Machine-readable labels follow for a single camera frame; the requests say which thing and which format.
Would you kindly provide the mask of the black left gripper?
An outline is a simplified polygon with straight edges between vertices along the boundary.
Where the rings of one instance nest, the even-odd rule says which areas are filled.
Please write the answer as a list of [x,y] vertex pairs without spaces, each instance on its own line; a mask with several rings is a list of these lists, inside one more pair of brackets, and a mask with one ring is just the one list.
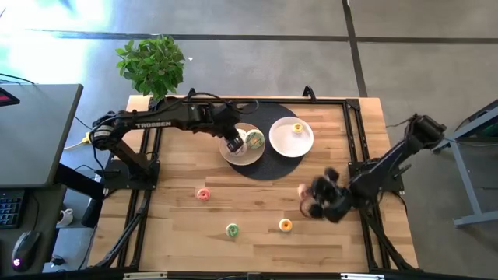
[[240,121],[240,114],[230,105],[219,105],[212,108],[212,134],[227,138],[226,147],[229,152],[245,150],[245,134],[239,134],[235,125]]

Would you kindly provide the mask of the large white icing donut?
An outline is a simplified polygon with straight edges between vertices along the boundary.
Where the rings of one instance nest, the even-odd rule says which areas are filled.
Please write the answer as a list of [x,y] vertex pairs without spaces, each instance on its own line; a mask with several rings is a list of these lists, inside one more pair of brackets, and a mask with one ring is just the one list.
[[229,152],[231,156],[242,156],[247,151],[247,132],[240,128],[238,128],[237,131],[242,139],[242,146],[236,152]]

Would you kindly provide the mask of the large green drizzle donut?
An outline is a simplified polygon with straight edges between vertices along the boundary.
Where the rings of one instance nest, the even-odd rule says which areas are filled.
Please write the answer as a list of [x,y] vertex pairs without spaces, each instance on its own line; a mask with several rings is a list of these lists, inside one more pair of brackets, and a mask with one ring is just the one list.
[[247,131],[245,142],[249,149],[259,149],[265,144],[265,136],[260,130],[251,129]]

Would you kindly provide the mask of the beige round plate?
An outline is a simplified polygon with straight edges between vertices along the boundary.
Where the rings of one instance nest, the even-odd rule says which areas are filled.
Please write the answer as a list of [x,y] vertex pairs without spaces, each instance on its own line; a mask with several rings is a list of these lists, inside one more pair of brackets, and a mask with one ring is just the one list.
[[227,149],[226,141],[221,138],[218,145],[219,153],[228,163],[236,166],[248,166],[258,161],[265,151],[265,137],[261,136],[261,139],[262,144],[256,149],[247,148],[246,152],[243,155],[233,155]]

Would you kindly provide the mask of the black round mat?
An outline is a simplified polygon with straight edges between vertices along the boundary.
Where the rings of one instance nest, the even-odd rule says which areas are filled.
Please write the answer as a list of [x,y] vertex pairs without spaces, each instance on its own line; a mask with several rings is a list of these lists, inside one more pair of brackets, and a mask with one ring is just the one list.
[[283,117],[296,117],[287,107],[278,103],[259,103],[259,108],[252,114],[243,114],[243,123],[254,125],[263,132],[265,149],[262,156],[247,166],[230,166],[238,173],[254,180],[277,180],[294,171],[303,160],[300,157],[286,157],[276,152],[269,143],[268,133],[271,126]]

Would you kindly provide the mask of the black overhead beam with lights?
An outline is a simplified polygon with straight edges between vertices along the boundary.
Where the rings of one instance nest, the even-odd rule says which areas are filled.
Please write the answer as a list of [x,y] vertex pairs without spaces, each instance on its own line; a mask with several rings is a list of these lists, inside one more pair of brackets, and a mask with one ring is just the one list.
[[214,272],[138,271],[134,268],[87,268],[85,272],[121,280],[498,280],[424,271],[374,270],[369,272]]

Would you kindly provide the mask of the green leafy plant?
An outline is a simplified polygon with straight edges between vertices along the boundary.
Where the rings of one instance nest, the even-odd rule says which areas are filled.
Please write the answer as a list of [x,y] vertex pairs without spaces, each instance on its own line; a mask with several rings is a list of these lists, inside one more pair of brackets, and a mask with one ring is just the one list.
[[143,96],[161,100],[168,93],[176,94],[184,81],[186,58],[172,37],[158,36],[138,43],[130,40],[115,53],[120,58],[116,64],[119,76]]

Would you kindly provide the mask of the grey metal side table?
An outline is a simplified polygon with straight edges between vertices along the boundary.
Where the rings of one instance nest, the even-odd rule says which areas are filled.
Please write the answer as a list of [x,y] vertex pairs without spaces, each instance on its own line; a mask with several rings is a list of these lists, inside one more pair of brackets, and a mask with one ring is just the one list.
[[470,202],[471,215],[454,220],[456,227],[498,221],[498,210],[487,211],[479,200],[498,191],[498,99],[465,118],[432,150],[450,149]]

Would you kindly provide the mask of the white mug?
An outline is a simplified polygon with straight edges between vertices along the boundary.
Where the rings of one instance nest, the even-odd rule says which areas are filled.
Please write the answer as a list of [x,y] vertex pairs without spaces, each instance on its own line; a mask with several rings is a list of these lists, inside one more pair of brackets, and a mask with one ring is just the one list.
[[57,226],[69,226],[74,219],[73,209],[67,208],[59,212]]

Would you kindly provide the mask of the grey desk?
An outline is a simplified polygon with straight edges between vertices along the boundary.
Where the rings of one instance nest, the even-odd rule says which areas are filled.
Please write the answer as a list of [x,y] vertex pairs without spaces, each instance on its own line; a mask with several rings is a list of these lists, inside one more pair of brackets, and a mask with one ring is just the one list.
[[0,188],[53,184],[83,85],[0,88],[19,99],[0,107]]

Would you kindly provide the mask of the dark desk surface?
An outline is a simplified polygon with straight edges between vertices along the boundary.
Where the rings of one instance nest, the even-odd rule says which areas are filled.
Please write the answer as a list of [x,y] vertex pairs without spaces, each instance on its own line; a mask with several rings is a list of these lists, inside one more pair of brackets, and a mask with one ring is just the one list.
[[[56,224],[64,201],[66,187],[33,188],[26,191],[24,210],[19,227],[0,229],[0,278],[41,273],[54,248]],[[12,268],[12,250],[22,233],[34,229],[40,238],[34,251],[33,263],[25,272]]]

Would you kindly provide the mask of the dark device with red stripe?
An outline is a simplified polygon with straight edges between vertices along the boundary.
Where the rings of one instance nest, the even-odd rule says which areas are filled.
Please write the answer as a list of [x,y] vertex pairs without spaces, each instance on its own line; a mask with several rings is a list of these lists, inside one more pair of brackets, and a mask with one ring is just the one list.
[[7,107],[20,104],[20,100],[0,87],[0,107]]

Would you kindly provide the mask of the black keyboard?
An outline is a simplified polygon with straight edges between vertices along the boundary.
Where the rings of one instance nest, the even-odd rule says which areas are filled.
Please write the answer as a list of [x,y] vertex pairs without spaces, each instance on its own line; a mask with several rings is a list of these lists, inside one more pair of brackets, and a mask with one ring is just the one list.
[[16,229],[23,214],[23,189],[0,189],[0,229]]

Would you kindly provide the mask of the black computer mouse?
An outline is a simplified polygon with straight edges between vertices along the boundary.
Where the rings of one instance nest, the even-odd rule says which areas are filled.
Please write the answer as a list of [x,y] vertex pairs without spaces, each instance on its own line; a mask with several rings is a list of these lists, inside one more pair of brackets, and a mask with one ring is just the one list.
[[17,272],[27,271],[34,263],[40,232],[30,230],[22,233],[12,249],[12,269]]

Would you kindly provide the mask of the black table frame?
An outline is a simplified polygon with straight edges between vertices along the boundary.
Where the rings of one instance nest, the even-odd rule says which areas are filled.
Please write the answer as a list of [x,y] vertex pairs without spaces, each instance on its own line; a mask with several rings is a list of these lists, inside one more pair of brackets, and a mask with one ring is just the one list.
[[[281,96],[278,102],[306,121],[314,144],[300,165],[277,180],[254,180],[221,156],[218,140],[167,128],[125,141],[134,150],[156,150],[161,163],[149,212],[119,260],[141,271],[366,272],[395,263],[358,212],[333,224],[304,218],[297,187],[327,166],[349,177],[349,168],[382,156],[390,147],[377,98]],[[200,201],[199,189],[211,197]],[[281,219],[293,229],[279,229]],[[235,223],[240,233],[226,235]]]

